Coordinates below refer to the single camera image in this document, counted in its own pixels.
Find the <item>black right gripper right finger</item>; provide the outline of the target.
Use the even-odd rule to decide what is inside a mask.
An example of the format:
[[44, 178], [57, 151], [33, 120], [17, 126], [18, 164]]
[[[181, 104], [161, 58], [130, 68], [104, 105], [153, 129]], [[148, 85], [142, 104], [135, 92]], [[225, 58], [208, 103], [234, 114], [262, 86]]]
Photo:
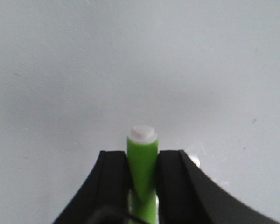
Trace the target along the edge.
[[156, 191], [161, 224], [275, 224], [214, 183], [183, 150], [159, 152]]

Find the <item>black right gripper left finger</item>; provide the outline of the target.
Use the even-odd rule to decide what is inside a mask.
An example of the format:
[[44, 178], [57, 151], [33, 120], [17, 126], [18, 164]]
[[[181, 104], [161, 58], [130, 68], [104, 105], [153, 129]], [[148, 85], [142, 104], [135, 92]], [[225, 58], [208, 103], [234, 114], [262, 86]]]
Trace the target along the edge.
[[100, 151], [86, 180], [55, 224], [126, 224], [131, 177], [123, 151]]

